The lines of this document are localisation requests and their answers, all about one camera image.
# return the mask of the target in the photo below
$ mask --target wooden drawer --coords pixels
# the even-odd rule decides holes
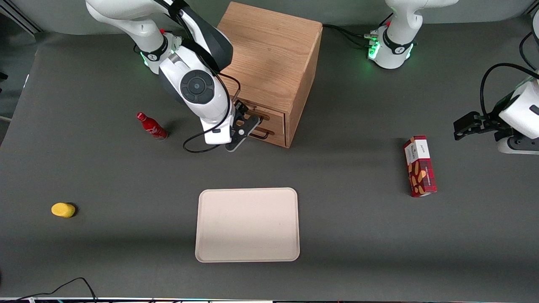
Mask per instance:
[[[322,24],[230,2],[218,28],[234,46],[223,70],[241,83],[240,100],[266,118],[255,135],[289,148],[316,75]],[[223,82],[234,94],[237,84]]]
[[[251,114],[264,118],[262,123],[253,131],[253,134],[263,137],[267,133],[268,138],[263,141],[285,147],[285,115],[269,108],[253,105],[241,98],[239,100],[249,108],[245,115],[246,118],[249,118]]]

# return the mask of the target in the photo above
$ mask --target coca-cola bottle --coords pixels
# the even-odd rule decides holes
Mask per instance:
[[[142,123],[142,127],[144,127],[144,129],[158,141],[163,141],[168,137],[167,131],[164,130],[154,119],[147,117],[142,112],[138,113],[136,117]]]

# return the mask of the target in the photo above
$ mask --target bottle label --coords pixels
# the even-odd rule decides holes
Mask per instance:
[[[151,129],[146,129],[146,131],[158,140],[165,140],[168,136],[164,129],[158,128],[157,126],[154,126]]]

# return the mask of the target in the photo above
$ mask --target metal drawer handle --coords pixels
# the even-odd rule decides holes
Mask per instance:
[[[266,132],[266,134],[264,136],[255,135],[253,133],[251,133],[250,136],[252,136],[254,138],[257,138],[257,139],[260,139],[260,140],[265,140],[265,139],[268,138],[269,135],[270,135],[270,132]]]
[[[259,117],[263,118],[263,119],[266,120],[266,121],[269,121],[269,120],[270,120],[270,116],[265,115],[265,114],[262,114],[262,113],[259,113],[259,112],[256,112],[256,111],[255,111],[255,108],[253,108],[252,110],[250,109],[249,111],[247,111],[247,114],[248,114],[248,115],[256,115],[256,116],[259,116]]]

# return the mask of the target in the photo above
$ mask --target power cord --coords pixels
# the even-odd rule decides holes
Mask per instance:
[[[533,11],[537,8],[538,5],[539,5],[539,3],[536,3],[536,4],[535,4],[534,6],[532,6],[526,13],[531,13],[531,12],[533,12]]]
[[[486,110],[486,107],[485,107],[485,96],[484,96],[484,91],[485,91],[485,83],[487,81],[487,78],[488,78],[488,75],[496,68],[498,67],[501,67],[501,66],[507,66],[507,67],[511,67],[511,68],[515,68],[521,72],[524,72],[532,77],[534,77],[535,79],[539,79],[539,75],[536,74],[534,71],[531,71],[523,66],[520,66],[520,65],[516,65],[516,64],[512,64],[512,63],[498,63],[498,64],[495,64],[493,65],[492,67],[490,67],[487,72],[485,73],[485,75],[483,76],[483,79],[481,80],[481,88],[480,88],[480,92],[479,92],[479,102],[480,102],[480,105],[481,105],[481,111],[483,112],[483,116],[485,117],[485,120],[489,123],[489,125],[491,125],[492,127],[494,127],[496,130],[500,131],[500,132],[505,132],[506,130],[502,129],[498,124],[494,124],[492,123],[492,120],[490,119],[489,115],[487,114],[487,110]]]
[[[95,295],[94,293],[94,290],[92,289],[92,287],[90,286],[90,284],[88,283],[88,281],[86,281],[85,278],[83,277],[78,277],[78,278],[75,278],[67,283],[64,283],[60,286],[58,286],[55,290],[53,290],[52,292],[41,292],[41,293],[35,293],[35,294],[31,294],[31,295],[26,295],[24,297],[20,297],[18,299],[15,299],[15,300],[2,300],[0,302],[16,302],[16,301],[20,301],[20,300],[24,300],[24,299],[28,299],[28,298],[32,298],[32,297],[37,297],[37,296],[40,296],[40,295],[51,295],[55,292],[57,292],[58,290],[60,290],[62,287],[70,284],[71,282],[74,282],[74,281],[77,281],[77,280],[82,280],[84,281],[84,283],[86,284],[86,286],[88,286],[88,289],[90,290],[91,294],[92,294],[92,299],[94,300],[94,303],[97,303],[97,300],[98,300],[98,297]]]
[[[389,18],[391,18],[391,16],[393,16],[393,13],[389,14],[389,16],[387,16],[382,22],[380,22],[380,24],[378,24],[378,27],[384,25],[384,23],[385,23]]]
[[[523,39],[522,41],[520,41],[520,45],[519,45],[519,52],[520,52],[520,57],[522,57],[522,60],[524,60],[524,62],[526,62],[526,64],[532,69],[532,70],[537,70],[535,68],[535,66],[533,66],[532,63],[530,63],[530,61],[528,60],[528,58],[526,58],[526,55],[524,54],[524,42],[526,42],[526,40],[528,40],[528,38],[531,36],[533,32],[529,32],[529,34],[527,34]]]
[[[355,45],[357,46],[360,46],[360,47],[365,47],[366,44],[361,44],[361,43],[358,43],[357,41],[354,41],[351,37],[354,37],[354,38],[363,38],[363,35],[359,35],[359,34],[356,34],[356,33],[353,33],[347,29],[344,29],[340,26],[337,26],[337,25],[333,25],[333,24],[324,24],[323,27],[327,27],[329,29],[334,29],[334,30],[337,30],[339,33],[341,33],[345,38],[347,38],[347,40],[349,40],[350,42],[354,43]]]

